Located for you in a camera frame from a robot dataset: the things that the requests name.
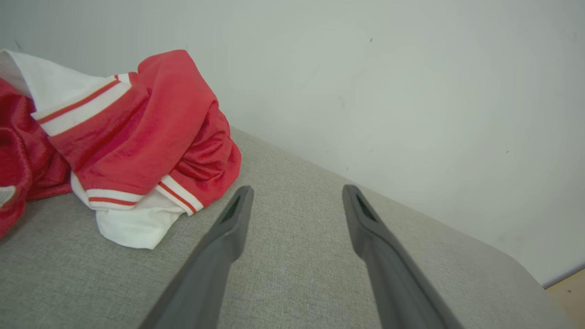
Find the white lining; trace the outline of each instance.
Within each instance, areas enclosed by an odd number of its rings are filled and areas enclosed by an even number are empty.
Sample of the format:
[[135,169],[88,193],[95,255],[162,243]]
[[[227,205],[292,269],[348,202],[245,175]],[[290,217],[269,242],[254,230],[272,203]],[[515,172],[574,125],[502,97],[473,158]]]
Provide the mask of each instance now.
[[122,82],[122,83],[131,84],[130,83],[130,75],[128,73],[118,74],[118,80],[120,80],[120,82]]
[[79,198],[79,200],[83,202],[83,204],[90,208],[90,202],[88,201],[87,193],[83,189],[83,186],[81,186],[79,178],[77,178],[77,175],[73,171],[71,171],[70,184],[73,194],[75,194]]
[[14,194],[16,193],[16,187],[12,186],[0,186],[0,208],[7,203]]
[[85,94],[88,90],[97,90],[93,87],[106,80],[27,54],[9,50],[2,50],[0,54],[2,65],[5,66],[1,71],[10,73],[2,78],[21,92],[26,89],[26,95],[32,96],[37,112],[43,115],[62,108],[59,104],[64,100]]

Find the gray fabric cushion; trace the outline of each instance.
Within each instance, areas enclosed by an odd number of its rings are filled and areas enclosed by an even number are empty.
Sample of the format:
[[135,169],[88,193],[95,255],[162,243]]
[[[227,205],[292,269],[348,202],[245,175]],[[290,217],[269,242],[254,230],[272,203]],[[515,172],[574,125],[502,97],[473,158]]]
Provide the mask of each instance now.
[[[27,205],[1,240],[0,327],[132,328],[237,187],[255,189],[246,247],[219,328],[376,328],[369,278],[343,212],[346,179],[237,129],[242,172],[226,197],[180,218],[153,250],[101,237],[72,194]],[[404,205],[364,195],[467,328],[568,328],[516,261]]]

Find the white fabric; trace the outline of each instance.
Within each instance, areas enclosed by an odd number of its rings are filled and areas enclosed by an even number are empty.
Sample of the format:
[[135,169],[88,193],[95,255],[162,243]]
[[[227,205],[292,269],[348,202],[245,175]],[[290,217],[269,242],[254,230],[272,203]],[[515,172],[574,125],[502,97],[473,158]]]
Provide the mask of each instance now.
[[36,111],[43,116],[79,95],[89,95],[96,86],[105,85],[106,80],[5,49],[0,50],[0,67],[0,78],[33,98]]
[[130,83],[130,75],[128,73],[118,74],[118,80],[120,80],[123,83],[131,84]]
[[12,199],[16,193],[16,187],[14,186],[0,186],[0,208]]
[[106,239],[130,248],[154,249],[171,225],[185,213],[185,210],[157,190],[152,190],[134,207],[129,207],[127,210],[114,210],[93,207],[97,204],[94,202],[90,207],[88,193],[73,172],[71,173],[71,188],[85,205],[96,210],[95,218],[99,232]]

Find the striped cuff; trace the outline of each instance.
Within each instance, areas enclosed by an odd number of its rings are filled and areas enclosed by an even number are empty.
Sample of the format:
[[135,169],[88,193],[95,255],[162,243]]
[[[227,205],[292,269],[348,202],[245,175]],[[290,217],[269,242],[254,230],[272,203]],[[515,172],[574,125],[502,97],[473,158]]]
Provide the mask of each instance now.
[[0,208],[16,194],[16,186],[0,186]]
[[203,209],[203,204],[170,175],[164,176],[155,189],[183,208],[189,216]]
[[90,208],[128,210],[144,196],[116,190],[89,189],[87,197]]

